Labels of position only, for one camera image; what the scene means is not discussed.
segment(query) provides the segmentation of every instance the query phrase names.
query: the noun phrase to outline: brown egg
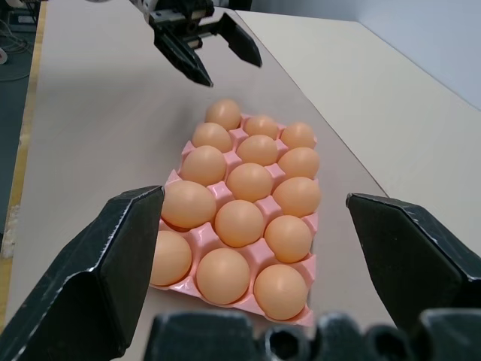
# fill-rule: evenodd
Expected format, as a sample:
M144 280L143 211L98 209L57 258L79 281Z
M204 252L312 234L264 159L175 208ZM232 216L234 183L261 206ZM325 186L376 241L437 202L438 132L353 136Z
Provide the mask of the brown egg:
M292 149L279 159L279 167L286 173L286 179L293 177L313 179L319 170L319 164L319 154L306 147Z
M203 145L195 148L183 161L180 176L185 181L210 186L224 178L226 166L220 150Z
M249 264L235 250L219 248L209 252L197 267L197 288L210 302L227 305L247 291Z
M173 226L195 228L213 219L216 200L206 187L188 180L165 186L162 218Z
M288 320L302 311L307 286L301 274L288 265L271 265L256 278L254 296L265 314L275 320Z
M226 130L236 129L241 123L241 110L232 99L222 99L207 109L205 122L217 123Z
M244 163L271 165L277 160L277 145L267 135L253 135L240 143L237 155Z
M232 150L231 136L217 123L202 123L192 137L194 147L210 145L223 153Z
M244 247L262 237L264 218L261 211L248 201L226 203L216 215L216 233L231 247Z
M150 283L156 286L175 284L187 274L191 263L192 251L187 241L177 233L160 231L157 234Z
M289 148L316 146L316 137L313 129L306 123L294 123L284 129L280 140Z
M271 194L274 181L262 165L245 163L239 165L227 178L227 187L234 198L255 202Z
M264 239L276 258L284 263L303 259L313 243L307 224L294 216L281 216L270 222Z
M321 202L321 189L314 180L294 177L282 182L272 196L284 214L304 217L316 211Z
M248 135L267 135L268 137L277 139L277 124L271 117L267 115L256 115L246 121L244 131Z

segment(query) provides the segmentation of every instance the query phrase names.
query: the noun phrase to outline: plastic egg tray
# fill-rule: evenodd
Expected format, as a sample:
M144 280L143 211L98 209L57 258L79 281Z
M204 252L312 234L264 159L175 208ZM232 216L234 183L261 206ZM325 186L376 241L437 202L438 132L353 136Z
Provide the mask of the plastic egg tray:
M247 139L249 136L244 131L244 125L246 121L249 119L249 116L243 115L242 121L240 122L240 127L237 129L230 130L228 133L231 136L233 149L227 153L224 153L225 162L227 164L225 177L222 181L217 184L213 184L207 186L209 191L212 192L216 199L216 206L217 210L219 210L225 203L233 201L234 196L232 195L231 191L225 185L225 180L227 179L228 175L232 170L234 170L237 166L242 164L242 160L237 156L235 153L236 149L239 145ZM280 136L282 131L286 128L283 125L277 124L277 128L279 132L277 134L277 149L278 149L278 157L279 158L285 154L289 149L288 147L280 140ZM194 145L189 141L187 145L184 147L182 151L182 161L185 160L187 155L195 149ZM274 180L274 187L275 188L284 181L285 173L282 169L278 166L277 163L273 165L268 165L265 167L271 177ZM173 170L166 182L166 185L182 180L182 174L180 171ZM260 199L257 202L254 202L259 210L262 212L262 216L264 217L265 225L267 226L274 218L283 215L283 212L280 206L274 201L272 196L268 196L264 199ZM318 223L318 214L317 212L308 215L306 217L301 218L309 227L311 234L314 238L314 235L317 233L317 223ZM206 303L214 305L212 302L206 300L200 291L198 290L195 284L195 273L197 270L197 266L201 259L212 250L217 248L231 248L239 252L249 263L250 267L250 285L247 289L246 293L238 299L236 302L233 302L229 305L216 305L218 307L224 308L238 308L244 311L252 312L254 314L260 314L270 319L264 311L259 307L256 298L253 294L254 282L256 280L257 275L266 267L274 264L287 264L294 269L296 269L304 278L307 288L310 289L312 286L314 279L316 277L316 255L309 253L305 258L301 261L296 263L282 263L278 261L272 250L267 245L266 241L263 238L260 238L258 241L254 242L253 244L249 244L246 247L242 248L232 248L228 245L224 244L219 236L214 232L213 229L213 220L211 222L207 222L202 226L199 226L194 229L185 230L185 229L176 229L173 226L169 226L164 220L160 220L159 230L169 230L176 232L182 235L192 250L192 265L187 273L187 275L179 282L172 284L166 287L159 287L156 285L151 284L151 287L154 287L159 290L173 290L180 293L185 293L194 297L198 297L203 299ZM291 323L301 326L312 326L313 324L313 312L309 309L307 305L304 306L302 311L296 315L295 317L289 320L272 320L274 322L284 322L284 323Z

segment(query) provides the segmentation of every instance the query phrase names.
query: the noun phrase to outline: wall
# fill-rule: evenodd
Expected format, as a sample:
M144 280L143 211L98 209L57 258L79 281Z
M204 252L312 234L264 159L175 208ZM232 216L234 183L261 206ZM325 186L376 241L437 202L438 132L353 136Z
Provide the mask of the wall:
M254 0L253 11L359 21L481 109L479 0Z

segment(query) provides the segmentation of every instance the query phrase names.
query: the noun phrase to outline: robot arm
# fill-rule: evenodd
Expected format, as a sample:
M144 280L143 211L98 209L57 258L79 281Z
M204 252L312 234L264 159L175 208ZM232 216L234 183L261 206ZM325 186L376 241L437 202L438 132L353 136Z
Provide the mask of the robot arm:
M194 50L202 38L221 35L231 50L245 62L262 66L255 41L228 15L215 23L200 25L214 12L211 0L130 0L154 31L154 45L167 60L190 80L213 86L202 61Z
M7 325L0 361L122 356L149 286L163 199L161 187L111 199ZM374 326L362 335L348 316L326 314L312 341L282 325L255 340L238 312L163 315L154 320L144 361L480 359L481 259L417 205L355 194L347 207L371 279L399 329Z

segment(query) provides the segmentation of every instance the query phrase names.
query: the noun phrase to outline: tabletop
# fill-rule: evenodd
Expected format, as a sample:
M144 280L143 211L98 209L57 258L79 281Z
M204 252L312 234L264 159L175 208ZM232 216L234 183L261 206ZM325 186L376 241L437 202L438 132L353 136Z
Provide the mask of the tabletop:
M72 11L76 17L64 29L64 16ZM435 195L455 184L438 198L458 215L465 210L466 192L478 175L465 157L476 155L469 153L470 132L481 124L475 123L479 112L357 23L240 12L259 40L265 66L257 71L236 59L221 39L207 39L199 54L215 87L204 89L160 56L149 27L128 2L48 2L42 13L47 24L43 43L35 46L38 84L34 76L29 92L35 99L27 99L24 119L25 183L22 187L18 158L26 159L26 150L20 148L14 186L23 194L11 199L16 205L11 243L2 249L6 269L14 255L7 320L108 198L166 180L205 107L222 96L236 99L247 113L265 112L281 123L300 117L316 130L325 191L314 245L319 262L311 303L317 314L346 311L363 326L390 322L343 206L348 192L387 193L423 204L453 231L464 232L464 224L473 223L472 212L469 217L443 213ZM435 120L443 121L443 129L433 137ZM455 124L468 127L465 144L459 143ZM444 148L454 151L448 159L466 159L455 164L454 175L429 162L437 157L427 146L447 131L451 141L444 141ZM456 174L473 177L460 187ZM425 192L419 190L423 184ZM469 205L476 202L471 198ZM472 238L455 233L476 250ZM173 302L174 309L204 308L188 297L150 290L126 359L138 359L152 316L172 310ZM254 322L265 325L259 318Z

